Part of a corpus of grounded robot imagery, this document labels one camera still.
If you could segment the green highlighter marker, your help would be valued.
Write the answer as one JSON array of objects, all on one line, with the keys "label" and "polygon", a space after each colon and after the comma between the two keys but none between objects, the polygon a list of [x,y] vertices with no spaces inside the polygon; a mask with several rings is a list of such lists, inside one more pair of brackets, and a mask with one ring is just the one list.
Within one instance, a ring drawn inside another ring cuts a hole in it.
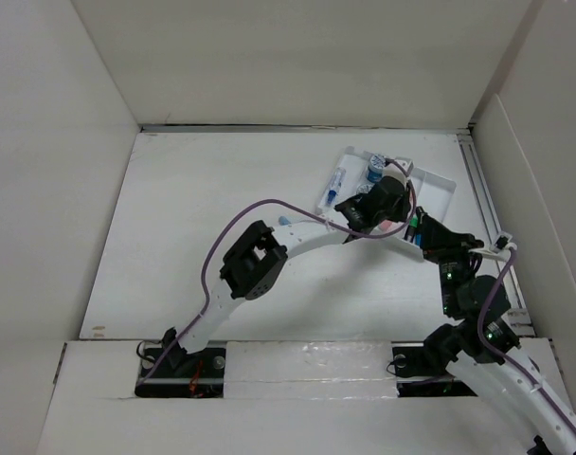
[{"label": "green highlighter marker", "polygon": [[407,227],[407,229],[406,229],[406,231],[405,231],[405,237],[404,237],[404,239],[405,239],[407,242],[412,243],[412,242],[414,241],[414,239],[415,239],[415,237],[416,237],[417,227],[418,227],[418,217],[417,217],[417,216],[414,216],[414,217],[410,220],[410,222],[409,222],[409,224],[408,224],[408,227]]}]

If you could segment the pink capped small tube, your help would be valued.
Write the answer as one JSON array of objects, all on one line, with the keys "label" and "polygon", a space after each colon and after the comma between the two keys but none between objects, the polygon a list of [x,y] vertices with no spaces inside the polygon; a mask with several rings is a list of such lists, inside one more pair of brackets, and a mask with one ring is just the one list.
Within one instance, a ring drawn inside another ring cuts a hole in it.
[{"label": "pink capped small tube", "polygon": [[378,229],[382,232],[389,232],[399,226],[399,223],[391,222],[389,220],[383,221],[378,225]]}]

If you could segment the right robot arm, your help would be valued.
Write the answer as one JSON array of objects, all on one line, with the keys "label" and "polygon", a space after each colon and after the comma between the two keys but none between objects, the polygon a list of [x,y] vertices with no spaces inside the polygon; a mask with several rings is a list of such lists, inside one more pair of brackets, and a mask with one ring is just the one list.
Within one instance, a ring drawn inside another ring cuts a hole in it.
[{"label": "right robot arm", "polygon": [[491,246],[417,211],[419,246],[439,268],[443,313],[454,320],[423,342],[423,362],[449,373],[512,425],[530,454],[576,454],[576,413],[553,390],[503,318],[505,276],[517,258],[508,234]]}]

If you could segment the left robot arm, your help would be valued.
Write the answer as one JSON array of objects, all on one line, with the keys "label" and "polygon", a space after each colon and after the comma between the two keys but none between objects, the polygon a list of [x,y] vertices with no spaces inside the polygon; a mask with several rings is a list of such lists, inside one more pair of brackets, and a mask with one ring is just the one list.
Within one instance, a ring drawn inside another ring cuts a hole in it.
[{"label": "left robot arm", "polygon": [[[343,245],[358,239],[385,239],[407,226],[414,215],[416,193],[409,180],[384,176],[372,189],[356,194],[326,215],[315,215],[278,199],[263,199],[243,209],[222,230],[206,256],[201,272],[205,302],[182,332],[163,337],[163,364],[175,375],[195,367],[213,333],[238,306],[268,293],[282,268],[292,259],[324,246]],[[279,205],[306,217],[283,226],[252,223],[223,256],[219,279],[208,287],[207,267],[226,234],[248,212]]]}]

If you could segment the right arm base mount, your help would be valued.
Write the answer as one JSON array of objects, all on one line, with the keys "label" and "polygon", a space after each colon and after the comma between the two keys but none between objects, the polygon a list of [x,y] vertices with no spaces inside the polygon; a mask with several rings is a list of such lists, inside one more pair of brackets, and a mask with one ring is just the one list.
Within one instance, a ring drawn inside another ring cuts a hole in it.
[{"label": "right arm base mount", "polygon": [[399,398],[467,397],[476,394],[460,379],[446,371],[461,351],[457,327],[444,324],[421,344],[398,344],[386,372],[397,382]]}]

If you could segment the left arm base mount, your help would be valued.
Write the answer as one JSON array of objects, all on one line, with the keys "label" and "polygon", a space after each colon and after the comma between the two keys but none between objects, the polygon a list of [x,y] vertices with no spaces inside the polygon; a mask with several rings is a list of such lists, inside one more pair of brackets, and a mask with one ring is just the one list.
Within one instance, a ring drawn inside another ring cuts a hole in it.
[{"label": "left arm base mount", "polygon": [[170,328],[161,341],[138,343],[135,352],[140,364],[135,395],[139,398],[223,398],[225,343],[213,342],[195,354],[188,354],[180,345],[175,345],[160,365],[153,367],[176,335],[176,330]]}]

